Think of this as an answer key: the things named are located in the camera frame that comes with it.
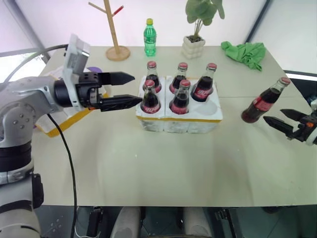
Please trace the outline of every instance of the white table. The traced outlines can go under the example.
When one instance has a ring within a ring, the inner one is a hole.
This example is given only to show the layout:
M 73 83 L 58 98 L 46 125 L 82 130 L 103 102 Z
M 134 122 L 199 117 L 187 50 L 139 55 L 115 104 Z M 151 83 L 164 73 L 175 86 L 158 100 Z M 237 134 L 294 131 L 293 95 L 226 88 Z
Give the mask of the white table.
M 74 160 L 78 205 L 317 203 L 317 147 L 287 140 L 263 119 L 254 124 L 240 119 L 253 97 L 284 76 L 269 53 L 262 63 L 263 72 L 257 72 L 227 58 L 220 47 L 205 47 L 203 57 L 192 60 L 184 59 L 179 47 L 159 47 L 155 58 L 145 57 L 141 47 L 130 50 L 128 60 L 111 62 L 104 57 L 106 48 L 92 47 L 87 66 L 136 76 L 134 82 L 113 87 L 114 94 L 136 94 L 149 59 L 157 61 L 160 75 L 173 75 L 177 64 L 186 61 L 188 76 L 200 76 L 208 62 L 215 62 L 224 119 L 208 134 L 173 134 L 143 131 L 134 109 L 91 112 L 65 131 Z M 61 66 L 62 54 L 57 51 L 43 73 Z M 291 123 L 279 112 L 282 108 L 310 112 L 293 85 L 267 113 Z M 32 146 L 35 171 L 44 184 L 44 204 L 72 205 L 71 173 L 61 138 L 48 138 L 38 131 Z

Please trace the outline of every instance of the white foam box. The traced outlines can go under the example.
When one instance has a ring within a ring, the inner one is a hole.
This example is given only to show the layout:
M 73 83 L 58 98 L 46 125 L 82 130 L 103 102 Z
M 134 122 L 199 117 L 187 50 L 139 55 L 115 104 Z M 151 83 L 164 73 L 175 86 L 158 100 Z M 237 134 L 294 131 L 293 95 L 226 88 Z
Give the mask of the white foam box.
M 198 79 L 188 78 L 191 82 L 191 92 Z M 165 124 L 164 131 L 175 133 L 207 133 L 222 121 L 222 111 L 219 103 L 217 88 L 213 84 L 213 93 L 205 102 L 197 102 L 189 95 L 188 113 L 175 114 L 169 108 L 174 94 L 169 90 L 173 77 L 167 76 L 165 81 Z
M 144 97 L 143 84 L 145 82 L 146 76 L 143 76 L 141 84 L 139 87 L 138 96 Z M 141 103 L 136 106 L 136 117 L 140 120 L 140 124 L 144 130 L 161 132 L 164 130 L 164 120 L 165 120 L 165 77 L 158 78 L 162 88 L 157 93 L 160 110 L 153 114 L 148 114 L 142 111 Z

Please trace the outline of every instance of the green leaf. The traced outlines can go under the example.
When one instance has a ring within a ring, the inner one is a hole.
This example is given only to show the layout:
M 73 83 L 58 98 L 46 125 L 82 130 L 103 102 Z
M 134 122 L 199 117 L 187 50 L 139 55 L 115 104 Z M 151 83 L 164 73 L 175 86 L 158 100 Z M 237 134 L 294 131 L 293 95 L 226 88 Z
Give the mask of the green leaf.
M 213 2 L 213 4 L 216 5 L 220 18 L 224 19 L 224 10 L 222 7 L 222 0 L 211 0 L 211 1 Z
M 195 16 L 187 16 L 188 23 L 194 23 L 197 20 Z
M 203 19 L 203 24 L 205 26 L 209 26 L 211 23 L 212 23 L 212 17 Z
M 187 16 L 198 17 L 203 14 L 210 4 L 209 0 L 188 0 L 185 7 Z
M 206 11 L 203 13 L 203 14 L 200 14 L 198 16 L 198 18 L 204 20 L 204 19 L 207 19 L 207 18 L 211 18 L 213 19 L 213 16 L 216 14 L 217 12 L 217 7 L 214 5 L 214 4 L 209 4 Z

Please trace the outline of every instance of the coca-cola bottle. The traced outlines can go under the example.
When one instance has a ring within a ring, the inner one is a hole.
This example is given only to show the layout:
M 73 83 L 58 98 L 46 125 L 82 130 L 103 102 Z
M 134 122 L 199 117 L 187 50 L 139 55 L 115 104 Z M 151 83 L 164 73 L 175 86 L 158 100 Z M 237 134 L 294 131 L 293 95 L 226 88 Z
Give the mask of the coca-cola bottle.
M 213 92 L 213 74 L 217 69 L 215 63 L 209 63 L 206 72 L 201 76 L 199 81 L 193 86 L 191 96 L 197 102 L 205 102 L 207 97 Z
M 251 102 L 250 106 L 245 109 L 241 118 L 247 123 L 256 122 L 260 116 L 266 113 L 281 95 L 283 89 L 291 83 L 287 77 L 280 78 L 272 87 L 262 92 L 256 99 Z
M 178 64 L 178 72 L 169 86 L 169 89 L 172 93 L 175 93 L 175 91 L 179 88 L 180 81 L 186 79 L 187 68 L 188 65 L 185 62 Z
M 155 83 L 149 79 L 145 81 L 145 93 L 141 102 L 141 109 L 145 113 L 153 114 L 160 110 L 160 103 L 155 92 Z
M 157 63 L 155 61 L 149 61 L 147 64 L 147 67 L 148 67 L 148 74 L 147 74 L 146 80 L 154 81 L 155 91 L 158 93 L 161 90 L 162 86 L 159 82 L 159 77 L 157 73 Z
M 190 82 L 187 79 L 180 81 L 179 89 L 176 91 L 174 99 L 169 103 L 169 108 L 176 114 L 188 113 Z

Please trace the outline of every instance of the potted plant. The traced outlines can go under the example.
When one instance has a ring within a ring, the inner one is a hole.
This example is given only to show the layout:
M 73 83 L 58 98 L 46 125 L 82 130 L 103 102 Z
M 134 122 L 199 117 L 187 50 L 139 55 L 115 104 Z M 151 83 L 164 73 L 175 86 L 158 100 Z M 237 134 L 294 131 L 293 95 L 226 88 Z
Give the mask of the potted plant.
M 188 23 L 195 23 L 194 34 L 184 37 L 182 53 L 189 59 L 200 57 L 205 40 L 199 35 L 202 26 L 209 26 L 216 12 L 224 19 L 222 0 L 187 0 L 186 15 Z

